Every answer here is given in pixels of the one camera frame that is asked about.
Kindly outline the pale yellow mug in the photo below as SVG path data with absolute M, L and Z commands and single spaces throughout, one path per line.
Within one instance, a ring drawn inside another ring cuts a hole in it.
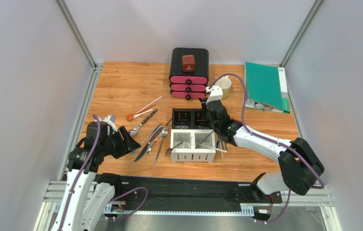
M 224 77 L 220 78 L 214 84 L 219 86 L 222 89 L 222 92 L 223 92 L 222 100 L 225 99 L 228 96 L 229 90 L 232 86 L 232 82 L 229 79 L 229 76 L 224 76 Z

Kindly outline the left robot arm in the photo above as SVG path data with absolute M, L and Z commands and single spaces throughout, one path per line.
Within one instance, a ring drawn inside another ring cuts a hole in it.
M 112 122 L 94 121 L 68 155 L 67 180 L 53 231 L 92 231 L 106 205 L 122 192 L 121 176 L 103 173 L 97 177 L 106 156 L 123 157 L 141 145 L 124 126 L 114 128 Z

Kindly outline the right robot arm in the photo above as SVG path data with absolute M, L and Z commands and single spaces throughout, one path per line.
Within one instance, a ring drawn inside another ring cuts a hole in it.
M 291 141 L 258 132 L 229 116 L 217 85 L 206 87 L 206 92 L 209 96 L 200 100 L 204 120 L 223 142 L 256 151 L 279 164 L 279 171 L 262 173 L 253 180 L 256 190 L 266 195 L 283 190 L 305 195 L 310 188 L 324 187 L 320 177 L 325 168 L 306 140 L 298 137 Z

